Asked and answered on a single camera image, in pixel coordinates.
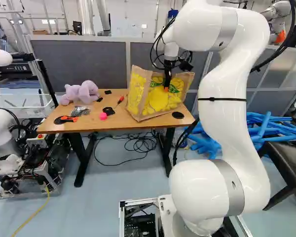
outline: window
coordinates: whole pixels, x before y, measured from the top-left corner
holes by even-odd
[[[10,20],[10,22],[12,23],[12,25],[14,25],[14,21],[13,20]],[[22,20],[19,20],[19,24],[23,24],[23,21]]]
[[[48,24],[47,19],[44,19],[44,20],[42,20],[41,22],[42,22],[43,24]],[[50,24],[55,24],[55,20],[49,20],[49,23],[50,23]]]

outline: lemon print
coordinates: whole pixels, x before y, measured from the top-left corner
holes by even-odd
[[[138,105],[143,97],[145,83],[146,78],[140,76],[139,74],[132,73],[128,92],[127,109],[135,115],[139,112]]]
[[[170,82],[169,91],[164,92],[163,78],[152,77],[142,114],[146,116],[155,112],[165,112],[175,109],[182,102],[183,87],[183,80],[173,78]]]
[[[149,105],[157,112],[161,111],[168,104],[168,93],[163,86],[157,86],[149,93]]]

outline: yellow cable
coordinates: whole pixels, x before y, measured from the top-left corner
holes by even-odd
[[[49,202],[49,197],[50,197],[50,195],[49,195],[49,190],[48,190],[48,187],[47,187],[47,185],[46,185],[46,187],[45,187],[45,189],[46,189],[46,192],[47,192],[47,200],[46,200],[46,202],[44,203],[44,205],[43,206],[41,206],[36,212],[34,212],[14,233],[13,233],[13,235],[11,236],[11,237],[15,237],[16,236],[16,234],[23,228],[23,227],[25,227],[25,225],[27,224],[27,223],[29,223],[40,211],[42,211],[42,209],[48,204],[48,202]]]

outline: orange tool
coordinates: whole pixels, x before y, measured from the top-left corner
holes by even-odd
[[[117,105],[114,107],[114,109],[115,109],[120,103],[122,103],[123,100],[124,100],[124,96],[122,95],[122,96],[120,97],[120,99],[118,100]]]
[[[78,118],[77,117],[70,117],[70,116],[61,116],[60,117],[61,121],[66,121],[66,122],[77,122]]]

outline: black chair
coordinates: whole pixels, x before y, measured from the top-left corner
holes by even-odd
[[[259,150],[259,156],[264,155],[271,158],[287,184],[270,199],[263,209],[265,211],[296,193],[296,147],[277,142],[265,142]]]

